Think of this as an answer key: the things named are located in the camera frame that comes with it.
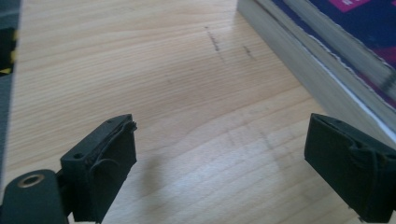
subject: wood grain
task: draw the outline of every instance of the wood grain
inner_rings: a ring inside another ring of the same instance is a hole
[[[5,182],[131,113],[138,162],[104,223],[360,223],[304,161],[322,109],[235,6],[25,1]]]

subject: dark mark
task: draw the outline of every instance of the dark mark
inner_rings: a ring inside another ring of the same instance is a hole
[[[207,35],[209,35],[209,38],[210,38],[210,40],[212,41],[213,47],[215,47],[215,51],[219,52],[220,49],[219,49],[219,43],[218,43],[218,41],[217,41],[216,38],[212,35],[212,33],[210,33],[209,27],[206,26],[205,29],[206,29]]]
[[[245,49],[245,51],[247,52],[247,56],[248,56],[249,58],[256,60],[256,59],[253,57],[253,55],[251,55],[251,51],[250,51],[250,49],[248,49],[248,47],[244,46],[244,49]]]

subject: black plastic part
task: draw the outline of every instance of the black plastic part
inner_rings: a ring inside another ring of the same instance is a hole
[[[38,170],[21,175],[6,187],[3,200],[3,224],[65,224],[56,174]]]
[[[74,192],[75,221],[102,222],[136,163],[131,115],[109,119],[61,158],[64,180]]]
[[[396,151],[338,119],[312,114],[305,159],[366,222],[389,222]]]

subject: light wooden table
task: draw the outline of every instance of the light wooden table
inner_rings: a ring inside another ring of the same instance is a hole
[[[25,1],[5,183],[131,113],[138,162],[105,223],[360,223],[304,161],[322,109],[235,6]]]

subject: purple book cover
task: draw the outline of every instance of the purple book cover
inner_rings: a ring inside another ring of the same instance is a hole
[[[324,39],[310,28],[283,0],[272,0],[308,35],[319,40],[332,53],[339,56]],[[369,50],[377,54],[393,69],[396,68],[396,0],[308,0],[323,14],[353,35]],[[396,99],[390,96],[395,91],[396,74],[386,83],[375,85],[346,59],[340,59],[355,74],[370,86],[377,95],[396,109]]]

